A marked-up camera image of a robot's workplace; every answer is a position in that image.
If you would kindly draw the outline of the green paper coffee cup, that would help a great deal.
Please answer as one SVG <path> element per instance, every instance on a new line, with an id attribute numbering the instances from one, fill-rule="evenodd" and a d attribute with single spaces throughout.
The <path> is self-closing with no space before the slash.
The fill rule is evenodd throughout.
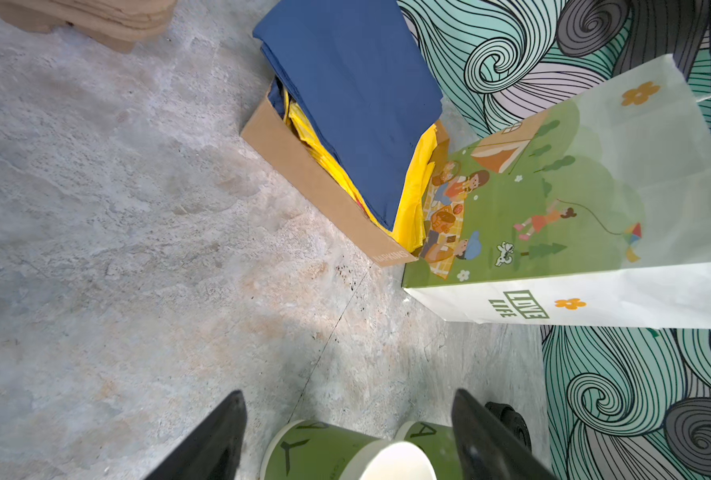
<path id="1" fill-rule="evenodd" d="M 415 444 L 425 452 L 437 480 L 463 480 L 455 435 L 449 426 L 425 421 L 405 422 L 393 439 Z"/>

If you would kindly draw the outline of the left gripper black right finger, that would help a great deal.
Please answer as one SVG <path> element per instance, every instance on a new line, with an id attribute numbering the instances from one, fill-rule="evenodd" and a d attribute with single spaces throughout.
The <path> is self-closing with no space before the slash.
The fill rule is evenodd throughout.
<path id="1" fill-rule="evenodd" d="M 555 479 L 501 420 L 458 389 L 451 423 L 463 479 Z"/>

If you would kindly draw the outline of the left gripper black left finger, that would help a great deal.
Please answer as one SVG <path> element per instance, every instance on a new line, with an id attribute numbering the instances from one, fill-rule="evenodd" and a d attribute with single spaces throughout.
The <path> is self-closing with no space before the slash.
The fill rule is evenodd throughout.
<path id="1" fill-rule="evenodd" d="M 247 422 L 243 392 L 233 391 L 146 479 L 234 479 Z"/>

